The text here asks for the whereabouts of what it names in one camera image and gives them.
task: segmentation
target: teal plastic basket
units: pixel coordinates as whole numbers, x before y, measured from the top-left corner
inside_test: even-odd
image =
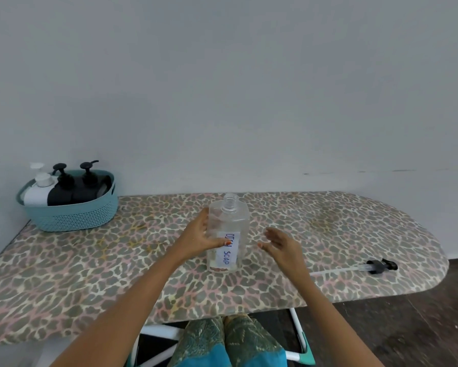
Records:
[[[68,174],[80,176],[84,170],[68,170]],[[66,204],[63,206],[24,206],[21,199],[22,193],[35,183],[35,180],[29,181],[17,193],[17,201],[24,206],[24,209],[30,220],[37,225],[37,228],[46,232],[67,232],[71,230],[91,229],[109,222],[117,212],[118,197],[115,191],[114,175],[105,170],[95,170],[98,175],[109,175],[112,179],[112,186],[107,193],[96,200]]]

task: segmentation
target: gray wall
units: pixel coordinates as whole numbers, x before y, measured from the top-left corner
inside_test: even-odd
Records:
[[[29,161],[92,159],[122,194],[360,193],[458,257],[458,0],[0,0],[0,250]]]

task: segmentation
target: white paper label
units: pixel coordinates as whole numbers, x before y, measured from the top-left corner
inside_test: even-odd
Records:
[[[236,263],[240,232],[217,232],[217,238],[227,238],[230,245],[219,247],[215,253],[215,263],[219,268],[228,268]]]

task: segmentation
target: threaded bottle opening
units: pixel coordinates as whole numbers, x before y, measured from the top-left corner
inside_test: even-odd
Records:
[[[222,210],[224,212],[235,212],[237,210],[237,202],[239,197],[235,193],[226,193],[224,195],[224,203],[222,204]]]

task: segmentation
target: table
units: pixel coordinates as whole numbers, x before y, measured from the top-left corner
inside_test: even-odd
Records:
[[[448,261],[434,236],[385,203],[343,192],[244,193],[250,239],[264,227],[302,243],[309,271],[389,259],[397,271],[315,277],[332,302],[401,295],[434,287]],[[78,334],[161,257],[186,223],[221,194],[119,198],[102,227],[47,233],[27,225],[0,255],[0,344]],[[168,280],[146,324],[305,306],[274,261],[249,245],[240,272],[206,270],[196,257]]]

